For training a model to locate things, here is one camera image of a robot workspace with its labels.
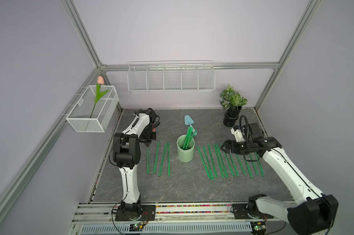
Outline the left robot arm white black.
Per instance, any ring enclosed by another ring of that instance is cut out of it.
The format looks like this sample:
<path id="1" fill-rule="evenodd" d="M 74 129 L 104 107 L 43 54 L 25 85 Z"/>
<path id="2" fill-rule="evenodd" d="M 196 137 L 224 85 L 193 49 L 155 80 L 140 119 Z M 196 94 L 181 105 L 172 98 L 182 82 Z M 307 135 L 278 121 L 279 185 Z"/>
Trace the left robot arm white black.
<path id="1" fill-rule="evenodd" d="M 121 173 L 123 197 L 119 203 L 116 216 L 130 220 L 142 218 L 141 196 L 137 182 L 137 166 L 141 159 L 140 144 L 147 147 L 156 140 L 156 127 L 159 116 L 152 108 L 139 109 L 134 112 L 134 120 L 122 132 L 115 133 L 112 140 L 112 160 Z"/>

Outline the eleventh green straw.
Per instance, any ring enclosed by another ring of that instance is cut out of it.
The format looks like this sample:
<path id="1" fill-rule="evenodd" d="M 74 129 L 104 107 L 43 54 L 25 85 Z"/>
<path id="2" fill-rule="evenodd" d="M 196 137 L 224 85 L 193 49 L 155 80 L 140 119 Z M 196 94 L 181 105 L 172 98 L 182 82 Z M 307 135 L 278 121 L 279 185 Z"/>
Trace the eleventh green straw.
<path id="1" fill-rule="evenodd" d="M 261 166 L 261 162 L 260 162 L 260 159 L 261 159 L 261 158 L 259 157 L 259 155 L 258 155 L 257 153 L 255 153 L 255 156 L 257 157 L 257 160 L 258 160 L 257 163 L 258 163 L 258 167 L 259 167 L 261 176 L 262 176 L 262 177 L 265 177 L 265 176 L 264 176 L 263 169 L 262 169 L 262 166 Z"/>

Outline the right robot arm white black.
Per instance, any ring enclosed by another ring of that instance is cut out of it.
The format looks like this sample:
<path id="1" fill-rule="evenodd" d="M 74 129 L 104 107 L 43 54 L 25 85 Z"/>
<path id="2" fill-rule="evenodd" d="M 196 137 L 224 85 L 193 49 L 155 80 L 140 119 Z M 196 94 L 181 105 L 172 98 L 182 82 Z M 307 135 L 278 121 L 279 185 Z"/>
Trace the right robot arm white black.
<path id="1" fill-rule="evenodd" d="M 231 129 L 234 140 L 226 140 L 221 150 L 227 154 L 246 156 L 257 154 L 264 159 L 288 188 L 294 202 L 287 203 L 265 194 L 249 197 L 244 210 L 252 219 L 271 215 L 288 223 L 299 235 L 327 233 L 333 226 L 338 201 L 333 195 L 325 195 L 297 168 L 287 156 L 282 145 L 274 137 L 265 137 L 257 123 Z"/>

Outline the light green metal cup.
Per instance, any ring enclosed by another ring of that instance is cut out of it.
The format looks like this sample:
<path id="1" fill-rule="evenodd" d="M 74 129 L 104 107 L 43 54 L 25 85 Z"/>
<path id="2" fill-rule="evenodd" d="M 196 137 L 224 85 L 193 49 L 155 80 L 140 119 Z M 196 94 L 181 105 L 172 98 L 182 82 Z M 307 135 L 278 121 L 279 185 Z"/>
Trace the light green metal cup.
<path id="1" fill-rule="evenodd" d="M 190 162 L 194 157 L 195 140 L 192 138 L 187 149 L 183 149 L 186 135 L 182 135 L 177 140 L 177 156 L 181 162 Z"/>

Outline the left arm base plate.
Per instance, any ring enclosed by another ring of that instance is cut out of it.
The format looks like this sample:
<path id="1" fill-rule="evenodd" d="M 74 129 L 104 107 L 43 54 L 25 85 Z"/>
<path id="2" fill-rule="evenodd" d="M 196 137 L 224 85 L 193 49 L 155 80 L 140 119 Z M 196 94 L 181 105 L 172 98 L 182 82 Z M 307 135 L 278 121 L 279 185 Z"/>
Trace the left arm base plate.
<path id="1" fill-rule="evenodd" d="M 115 212 L 115 221 L 154 221 L 156 216 L 155 205 L 128 205 L 121 204 Z"/>

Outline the twelfth green straw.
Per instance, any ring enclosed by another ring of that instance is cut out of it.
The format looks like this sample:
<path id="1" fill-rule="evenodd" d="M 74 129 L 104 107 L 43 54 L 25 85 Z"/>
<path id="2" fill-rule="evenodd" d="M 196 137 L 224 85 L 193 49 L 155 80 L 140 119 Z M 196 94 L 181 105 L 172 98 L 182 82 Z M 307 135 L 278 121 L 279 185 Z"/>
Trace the twelfth green straw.
<path id="1" fill-rule="evenodd" d="M 167 163 L 168 163 L 168 177 L 170 177 L 170 143 L 167 143 Z"/>

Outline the thirteenth green straw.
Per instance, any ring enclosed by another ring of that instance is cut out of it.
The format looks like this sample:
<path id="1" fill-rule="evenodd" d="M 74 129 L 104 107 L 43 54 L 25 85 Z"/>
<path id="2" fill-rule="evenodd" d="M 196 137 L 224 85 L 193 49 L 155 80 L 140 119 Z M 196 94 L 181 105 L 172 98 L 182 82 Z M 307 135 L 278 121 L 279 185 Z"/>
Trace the thirteenth green straw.
<path id="1" fill-rule="evenodd" d="M 160 169 L 158 172 L 159 177 L 161 176 L 161 173 L 162 173 L 163 162 L 164 162 L 165 154 L 167 152 L 167 148 L 168 148 L 168 143 L 165 144 L 164 149 L 163 149 L 163 154 L 162 154 L 161 163 L 160 163 Z"/>

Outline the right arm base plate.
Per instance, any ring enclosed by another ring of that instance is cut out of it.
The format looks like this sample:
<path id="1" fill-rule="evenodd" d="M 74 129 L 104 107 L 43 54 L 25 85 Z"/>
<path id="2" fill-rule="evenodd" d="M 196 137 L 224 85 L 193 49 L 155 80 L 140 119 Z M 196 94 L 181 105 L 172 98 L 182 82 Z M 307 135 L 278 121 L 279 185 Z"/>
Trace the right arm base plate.
<path id="1" fill-rule="evenodd" d="M 232 204 L 230 212 L 233 213 L 235 219 L 261 219 L 267 220 L 267 215 L 261 213 L 256 206 L 238 203 Z"/>

